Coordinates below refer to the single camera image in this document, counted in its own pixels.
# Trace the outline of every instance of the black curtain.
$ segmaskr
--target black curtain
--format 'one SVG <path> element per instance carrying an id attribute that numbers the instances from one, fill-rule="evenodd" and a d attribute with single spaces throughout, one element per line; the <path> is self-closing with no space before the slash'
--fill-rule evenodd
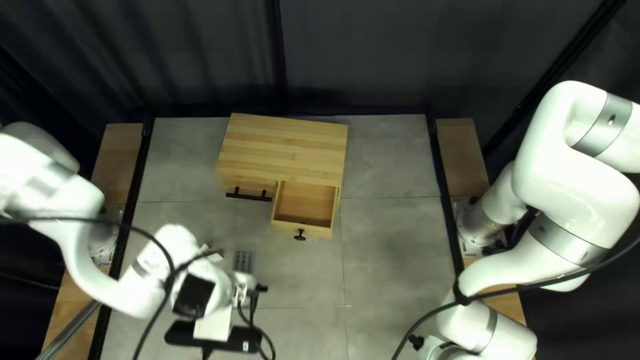
<path id="1" fill-rule="evenodd" d="M 0 49 L 0 119 L 44 127 L 89 174 L 106 124 L 275 98 L 264 1 L 5 1 Z"/>

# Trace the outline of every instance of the wooden drawer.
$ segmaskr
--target wooden drawer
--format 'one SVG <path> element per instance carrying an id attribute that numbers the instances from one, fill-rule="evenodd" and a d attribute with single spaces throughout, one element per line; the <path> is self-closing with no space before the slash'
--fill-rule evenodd
<path id="1" fill-rule="evenodd" d="M 340 188 L 328 185 L 279 181 L 273 200 L 271 223 L 292 236 L 332 238 Z"/>
<path id="2" fill-rule="evenodd" d="M 264 196 L 274 197 L 278 188 L 278 183 L 273 179 L 240 175 L 220 175 L 220 179 L 224 184 L 226 193 L 234 193 L 236 187 L 239 187 L 239 193 L 242 195 L 261 196 L 262 191 L 265 190 Z"/>

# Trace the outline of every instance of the black metal frame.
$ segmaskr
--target black metal frame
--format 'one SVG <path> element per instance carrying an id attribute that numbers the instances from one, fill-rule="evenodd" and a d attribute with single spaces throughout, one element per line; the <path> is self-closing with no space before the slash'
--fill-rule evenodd
<path id="1" fill-rule="evenodd" d="M 131 176 L 131 185 L 127 196 L 127 204 L 124 208 L 124 214 L 122 215 L 122 223 L 118 230 L 118 239 L 113 251 L 111 268 L 109 269 L 109 276 L 114 279 L 118 279 L 120 277 L 120 271 L 122 270 L 122 261 L 124 260 L 127 240 L 129 239 L 129 233 L 131 230 L 130 226 L 133 223 L 133 216 L 136 213 L 136 204 L 138 202 L 138 195 L 140 194 L 142 175 L 145 173 L 145 165 L 147 162 L 147 155 L 149 153 L 149 145 L 151 144 L 151 134 L 153 132 L 154 122 L 154 118 L 149 118 L 143 120 L 142 123 L 140 149 L 138 150 L 136 166 L 133 170 L 133 175 Z M 99 360 L 102 356 L 102 346 L 104 345 L 104 339 L 107 334 L 110 318 L 111 308 L 103 305 L 100 308 L 98 320 L 95 323 L 95 330 L 93 332 L 91 348 L 89 349 L 88 360 Z"/>
<path id="2" fill-rule="evenodd" d="M 433 158 L 433 168 L 436 173 L 436 181 L 440 189 L 440 202 L 442 203 L 442 213 L 444 214 L 444 223 L 449 237 L 449 247 L 451 248 L 451 258 L 453 260 L 453 269 L 456 276 L 460 275 L 465 269 L 462 260 L 462 251 L 460 250 L 460 241 L 458 240 L 458 228 L 456 227 L 456 218 L 453 215 L 453 207 L 451 206 L 451 196 L 449 196 L 449 187 L 447 186 L 447 176 L 444 172 L 444 164 L 442 163 L 442 154 L 440 152 L 440 141 L 438 140 L 438 125 L 432 114 L 425 114 L 427 118 L 427 128 L 429 129 L 429 143 L 431 144 L 431 156 Z"/>
<path id="3" fill-rule="evenodd" d="M 591 43 L 593 38 L 609 23 L 611 18 L 613 18 L 626 1 L 627 0 L 602 1 L 595 13 L 593 13 L 580 30 L 578 30 L 578 33 L 569 41 L 569 44 L 562 50 L 547 71 L 531 90 L 529 90 L 518 106 L 516 106 L 511 116 L 491 139 L 489 139 L 482 149 L 484 157 L 489 156 L 497 149 L 502 141 L 524 120 L 527 114 L 538 106 L 542 97 L 557 83 L 562 74 L 569 69 L 578 56 L 582 54 L 583 50 Z"/>

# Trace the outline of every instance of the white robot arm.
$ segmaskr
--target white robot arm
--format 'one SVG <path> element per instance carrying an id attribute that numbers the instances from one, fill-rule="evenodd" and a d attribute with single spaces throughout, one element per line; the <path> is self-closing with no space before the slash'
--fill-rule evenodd
<path id="1" fill-rule="evenodd" d="M 524 215 L 526 205 L 542 214 L 514 249 L 464 270 L 460 293 L 558 279 L 599 263 L 638 212 L 638 190 L 620 172 L 640 172 L 639 141 L 638 104 L 576 81 L 549 90 L 516 160 L 458 219 L 458 229 L 470 246 L 487 246 Z M 546 288 L 571 291 L 586 277 Z M 453 300 L 452 291 L 445 303 Z M 430 336 L 419 349 L 421 359 L 530 360 L 536 350 L 533 332 L 478 301 L 437 320 L 454 345 Z"/>
<path id="2" fill-rule="evenodd" d="M 96 218 L 98 215 L 104 196 L 93 184 L 75 174 L 77 168 L 70 170 L 6 133 L 0 133 L 0 154 L 3 154 L 0 215 L 15 218 Z M 137 318 L 149 317 L 162 302 L 163 282 L 170 272 L 166 258 L 153 243 L 149 243 L 116 280 L 103 274 L 89 255 L 88 236 L 95 224 L 33 220 L 29 226 L 58 243 L 69 274 L 84 292 L 99 302 Z M 167 249 L 176 268 L 201 253 L 195 237 L 182 226 L 166 225 L 158 231 L 156 238 Z M 207 287 L 199 281 L 214 286 Z M 191 289 L 194 286 L 209 289 L 207 296 L 190 298 L 188 291 L 183 292 L 189 290 L 183 286 L 186 282 Z M 203 258 L 190 264 L 175 278 L 170 299 L 174 312 L 202 318 L 217 309 L 237 304 L 238 296 L 256 285 L 252 276 L 228 275 Z"/>

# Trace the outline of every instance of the table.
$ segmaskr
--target table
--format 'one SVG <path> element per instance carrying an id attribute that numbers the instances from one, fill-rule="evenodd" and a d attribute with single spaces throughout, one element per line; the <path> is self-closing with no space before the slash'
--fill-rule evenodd
<path id="1" fill-rule="evenodd" d="M 91 181 L 104 193 L 108 208 L 123 205 L 127 201 L 129 184 L 140 148 L 141 132 L 141 124 L 108 124 L 105 128 Z M 47 347 L 91 300 L 92 298 L 80 290 L 65 271 L 43 348 Z M 56 359 L 87 359 L 97 317 L 96 312 Z"/>
<path id="2" fill-rule="evenodd" d="M 449 191 L 454 197 L 480 196 L 488 188 L 479 142 L 472 119 L 440 119 L 438 139 Z M 110 204 L 123 204 L 140 144 L 141 125 L 112 124 L 105 131 L 92 181 L 106 194 Z M 89 303 L 90 299 L 65 274 L 47 332 L 45 346 Z M 487 304 L 525 323 L 517 293 L 488 299 Z M 95 315 L 58 359 L 86 360 L 91 345 Z"/>

